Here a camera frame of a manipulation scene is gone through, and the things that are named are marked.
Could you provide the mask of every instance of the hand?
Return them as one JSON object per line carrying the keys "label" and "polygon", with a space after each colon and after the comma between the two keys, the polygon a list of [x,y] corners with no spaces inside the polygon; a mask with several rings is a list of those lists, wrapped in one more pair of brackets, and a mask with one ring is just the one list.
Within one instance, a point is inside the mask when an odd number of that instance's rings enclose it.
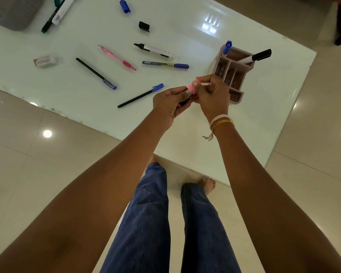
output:
{"label": "hand", "polygon": [[202,112],[208,122],[210,123],[218,115],[227,115],[230,101],[227,84],[215,75],[201,76],[196,79],[202,83],[211,82],[209,86],[203,86],[197,81],[192,82],[196,91],[196,94],[192,96],[192,100],[201,105]]}
{"label": "hand", "polygon": [[191,106],[192,100],[189,100],[182,107],[177,107],[181,101],[188,99],[191,93],[186,86],[181,86],[164,90],[153,97],[153,110],[166,117],[166,130],[172,126],[175,117]]}

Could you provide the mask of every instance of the pink highlighter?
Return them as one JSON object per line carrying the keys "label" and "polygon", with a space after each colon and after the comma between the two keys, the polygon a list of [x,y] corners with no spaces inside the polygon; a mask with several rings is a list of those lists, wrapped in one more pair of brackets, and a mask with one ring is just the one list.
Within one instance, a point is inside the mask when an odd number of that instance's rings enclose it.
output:
{"label": "pink highlighter", "polygon": [[[194,95],[196,93],[195,88],[193,87],[192,83],[190,85],[188,85],[187,89],[190,89],[192,91],[192,95]],[[185,105],[191,97],[192,96],[190,96],[188,99],[186,99],[184,101],[181,101],[177,106],[181,107],[181,106]]]}

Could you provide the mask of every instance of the person's left hand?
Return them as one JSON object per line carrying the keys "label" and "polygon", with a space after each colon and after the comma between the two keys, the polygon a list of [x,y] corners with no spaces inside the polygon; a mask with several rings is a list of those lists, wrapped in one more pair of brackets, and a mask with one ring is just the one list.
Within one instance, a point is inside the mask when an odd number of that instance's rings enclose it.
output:
{"label": "person's left hand", "polygon": [[177,107],[181,101],[191,96],[191,90],[186,89],[186,86],[171,88],[153,97],[153,110],[157,110],[165,115],[167,121],[166,130],[172,126],[175,117],[191,106],[192,100],[188,100],[182,107]]}

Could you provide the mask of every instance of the tiled floor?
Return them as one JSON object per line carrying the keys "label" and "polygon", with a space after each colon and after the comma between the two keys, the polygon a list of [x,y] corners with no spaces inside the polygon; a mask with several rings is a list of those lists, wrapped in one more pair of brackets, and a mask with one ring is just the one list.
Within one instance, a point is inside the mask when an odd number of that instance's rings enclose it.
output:
{"label": "tiled floor", "polygon": [[[301,0],[279,0],[277,14],[285,21],[277,18],[278,26],[276,15],[266,16],[268,9],[255,12],[257,4],[257,0],[234,0],[228,6],[242,8],[245,15],[254,14],[255,20],[271,23],[270,27],[274,23],[272,28],[278,32],[318,52],[267,171],[341,254],[341,46],[332,44],[336,6],[328,11],[324,5],[316,8]],[[290,12],[282,13],[288,5]],[[293,17],[297,21],[291,27],[287,21]],[[46,129],[53,132],[51,138],[43,137]],[[116,144],[112,137],[0,91],[0,252],[61,189]],[[169,182],[173,273],[180,271],[184,244],[181,184],[200,176],[168,161],[162,164]],[[231,189],[218,183],[209,199],[242,271],[264,272]],[[94,272],[99,271],[114,235]]]}

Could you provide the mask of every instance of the pant leg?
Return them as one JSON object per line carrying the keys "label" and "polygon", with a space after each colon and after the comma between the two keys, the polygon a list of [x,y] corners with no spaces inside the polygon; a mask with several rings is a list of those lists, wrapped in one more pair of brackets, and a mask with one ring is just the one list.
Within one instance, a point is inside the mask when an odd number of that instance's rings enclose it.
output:
{"label": "pant leg", "polygon": [[226,231],[204,189],[193,183],[181,190],[185,222],[182,273],[241,273]]}
{"label": "pant leg", "polygon": [[151,163],[138,184],[100,273],[169,272],[167,174]]}

